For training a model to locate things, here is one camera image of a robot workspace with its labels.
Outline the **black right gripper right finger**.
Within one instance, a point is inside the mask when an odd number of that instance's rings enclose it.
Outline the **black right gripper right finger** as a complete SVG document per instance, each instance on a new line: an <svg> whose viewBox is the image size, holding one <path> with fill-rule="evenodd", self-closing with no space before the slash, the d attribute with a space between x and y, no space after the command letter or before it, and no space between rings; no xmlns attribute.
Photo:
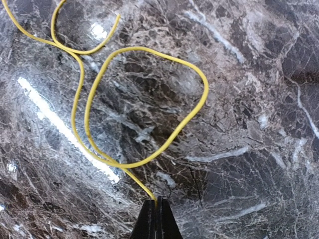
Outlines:
<svg viewBox="0 0 319 239"><path fill-rule="evenodd" d="M156 222L157 239L183 239L169 202L164 197L158 197Z"/></svg>

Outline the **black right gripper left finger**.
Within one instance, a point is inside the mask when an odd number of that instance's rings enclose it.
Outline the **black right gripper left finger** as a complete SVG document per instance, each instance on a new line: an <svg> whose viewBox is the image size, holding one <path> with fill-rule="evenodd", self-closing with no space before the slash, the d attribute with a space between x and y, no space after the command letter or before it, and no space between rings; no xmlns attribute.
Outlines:
<svg viewBox="0 0 319 239"><path fill-rule="evenodd" d="M129 239L154 239L156 230L155 201L145 200Z"/></svg>

